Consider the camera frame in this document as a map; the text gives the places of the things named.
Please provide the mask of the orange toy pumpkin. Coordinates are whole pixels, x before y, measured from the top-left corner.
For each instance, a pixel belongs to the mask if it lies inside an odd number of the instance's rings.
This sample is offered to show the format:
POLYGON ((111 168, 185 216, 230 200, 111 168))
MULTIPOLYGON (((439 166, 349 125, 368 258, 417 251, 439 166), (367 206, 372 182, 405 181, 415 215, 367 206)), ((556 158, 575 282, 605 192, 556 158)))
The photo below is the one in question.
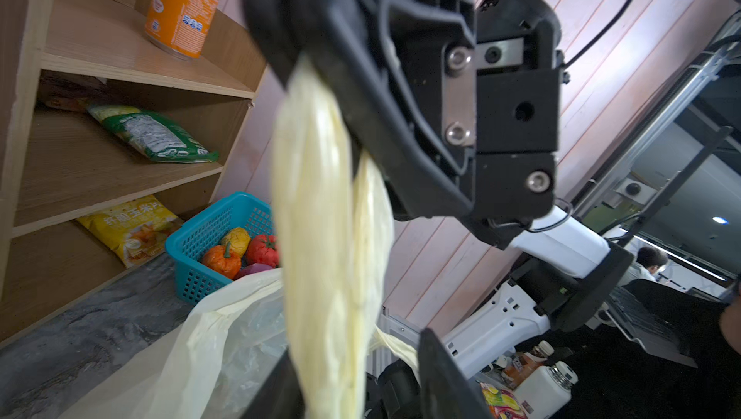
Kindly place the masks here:
POLYGON ((232 251, 230 243, 209 249, 203 255, 201 263, 229 279, 234 279, 241 269, 241 257, 232 251))

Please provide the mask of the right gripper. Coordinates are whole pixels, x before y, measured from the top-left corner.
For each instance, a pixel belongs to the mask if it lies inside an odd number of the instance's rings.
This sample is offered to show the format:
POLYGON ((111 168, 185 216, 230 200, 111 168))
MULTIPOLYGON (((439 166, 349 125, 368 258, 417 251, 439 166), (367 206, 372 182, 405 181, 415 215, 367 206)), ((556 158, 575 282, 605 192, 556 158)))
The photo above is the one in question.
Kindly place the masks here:
POLYGON ((282 83, 307 56, 397 218, 507 247, 555 203, 562 31, 545 0, 242 0, 282 83))

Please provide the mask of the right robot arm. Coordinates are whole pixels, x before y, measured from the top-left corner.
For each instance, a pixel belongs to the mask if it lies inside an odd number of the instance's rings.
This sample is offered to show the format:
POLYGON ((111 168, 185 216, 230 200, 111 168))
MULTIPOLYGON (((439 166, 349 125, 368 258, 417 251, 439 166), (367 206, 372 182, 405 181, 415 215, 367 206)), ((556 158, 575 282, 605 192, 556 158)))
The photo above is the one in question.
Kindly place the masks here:
POLYGON ((398 220, 450 216, 529 260, 478 310, 485 355, 573 331, 602 305, 627 255, 555 211, 561 26, 544 0, 243 0, 281 81, 301 54, 379 163, 398 220))

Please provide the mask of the yellow plastic grocery bag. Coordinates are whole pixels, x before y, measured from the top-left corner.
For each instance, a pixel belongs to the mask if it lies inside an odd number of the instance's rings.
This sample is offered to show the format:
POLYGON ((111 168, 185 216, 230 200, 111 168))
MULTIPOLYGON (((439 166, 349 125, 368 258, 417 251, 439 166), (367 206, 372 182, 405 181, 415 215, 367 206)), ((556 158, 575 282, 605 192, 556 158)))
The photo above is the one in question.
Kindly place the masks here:
POLYGON ((367 360, 380 348, 419 367, 377 324, 395 225, 372 157, 351 156, 338 101, 300 58, 274 125, 278 270, 203 299, 173 333, 67 411, 69 418, 255 418, 281 355, 311 418, 365 413, 367 360))

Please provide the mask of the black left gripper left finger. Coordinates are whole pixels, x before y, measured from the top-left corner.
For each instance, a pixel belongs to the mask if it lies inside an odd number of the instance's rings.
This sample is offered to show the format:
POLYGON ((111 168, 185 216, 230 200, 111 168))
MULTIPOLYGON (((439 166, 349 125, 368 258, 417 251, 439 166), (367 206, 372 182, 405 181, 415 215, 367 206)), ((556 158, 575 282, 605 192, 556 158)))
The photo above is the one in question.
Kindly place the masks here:
POLYGON ((289 352, 280 357, 241 419, 301 419, 304 400, 289 352))

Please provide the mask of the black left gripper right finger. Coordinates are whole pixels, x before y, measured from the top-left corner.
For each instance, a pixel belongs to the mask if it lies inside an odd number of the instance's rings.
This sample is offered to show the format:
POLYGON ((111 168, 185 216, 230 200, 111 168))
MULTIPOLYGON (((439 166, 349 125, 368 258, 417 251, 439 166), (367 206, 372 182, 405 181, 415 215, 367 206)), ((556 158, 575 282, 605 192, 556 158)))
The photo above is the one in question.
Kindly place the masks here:
POLYGON ((453 357, 429 328, 420 334, 418 362, 424 419, 492 417, 482 393, 476 392, 465 380, 453 357))

